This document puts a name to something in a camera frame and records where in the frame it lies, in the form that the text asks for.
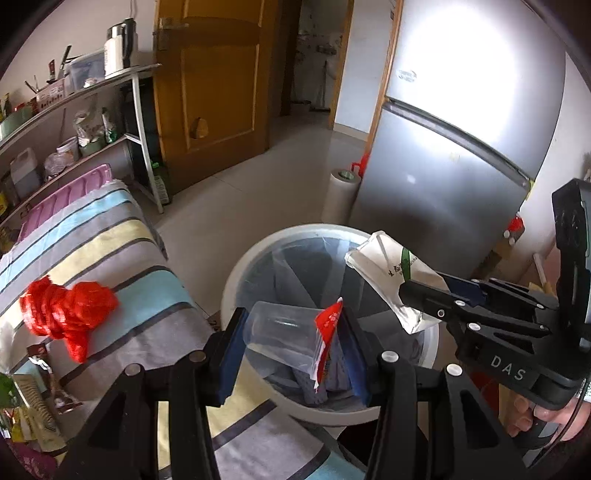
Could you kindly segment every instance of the white paper bag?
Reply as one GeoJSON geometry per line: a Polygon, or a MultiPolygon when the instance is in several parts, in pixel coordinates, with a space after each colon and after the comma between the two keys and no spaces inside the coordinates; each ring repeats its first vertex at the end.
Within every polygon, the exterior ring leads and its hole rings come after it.
{"type": "Polygon", "coordinates": [[[385,232],[375,232],[364,244],[348,252],[345,261],[388,303],[407,333],[421,332],[440,322],[439,319],[404,306],[398,289],[403,282],[412,279],[449,291],[445,280],[385,232]]]}

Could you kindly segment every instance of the paper roll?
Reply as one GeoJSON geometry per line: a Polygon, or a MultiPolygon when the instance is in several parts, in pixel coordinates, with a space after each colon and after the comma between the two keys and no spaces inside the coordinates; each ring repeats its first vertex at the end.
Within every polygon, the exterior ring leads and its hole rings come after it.
{"type": "Polygon", "coordinates": [[[330,172],[322,209],[323,223],[347,224],[360,183],[361,177],[350,170],[336,168],[330,172]]]}

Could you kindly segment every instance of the plastic bottle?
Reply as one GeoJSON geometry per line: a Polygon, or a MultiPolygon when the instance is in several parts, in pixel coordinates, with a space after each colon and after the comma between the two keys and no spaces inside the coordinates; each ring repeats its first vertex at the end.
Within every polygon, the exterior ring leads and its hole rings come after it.
{"type": "Polygon", "coordinates": [[[173,201],[170,189],[170,177],[165,165],[159,162],[152,162],[152,171],[154,172],[154,181],[156,183],[156,191],[160,198],[162,205],[170,205],[173,201]]]}

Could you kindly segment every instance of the refrigerator door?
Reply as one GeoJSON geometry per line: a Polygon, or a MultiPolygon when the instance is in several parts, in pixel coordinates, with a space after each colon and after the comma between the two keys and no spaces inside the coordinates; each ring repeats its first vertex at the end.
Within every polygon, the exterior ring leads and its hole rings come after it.
{"type": "Polygon", "coordinates": [[[349,225],[384,230],[431,268],[467,278],[526,194],[465,148],[383,110],[349,225]]]}
{"type": "Polygon", "coordinates": [[[386,95],[479,138],[534,179],[562,103],[565,51],[519,0],[405,0],[386,95]]]}

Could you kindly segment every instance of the bed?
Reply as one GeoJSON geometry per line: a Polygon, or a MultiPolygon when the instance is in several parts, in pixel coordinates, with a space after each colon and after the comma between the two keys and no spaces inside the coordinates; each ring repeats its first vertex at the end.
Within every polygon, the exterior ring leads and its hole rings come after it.
{"type": "MultiPolygon", "coordinates": [[[[36,366],[26,357],[26,347],[46,343],[61,385],[83,402],[58,417],[67,440],[75,437],[128,364],[137,362],[146,369],[173,364],[201,348],[212,333],[206,313],[167,266],[160,237],[118,180],[86,193],[30,229],[0,261],[0,291],[0,325],[8,322],[15,332],[11,373],[33,374],[45,390],[36,366]],[[98,281],[119,300],[119,307],[92,332],[84,364],[69,358],[62,341],[34,336],[22,324],[18,299],[30,282],[46,274],[70,287],[98,281]]],[[[226,404],[208,408],[223,480],[363,478],[334,449],[279,411],[257,389],[253,375],[243,364],[226,404]]],[[[168,404],[161,403],[161,479],[171,476],[167,421],[168,404]]]]}

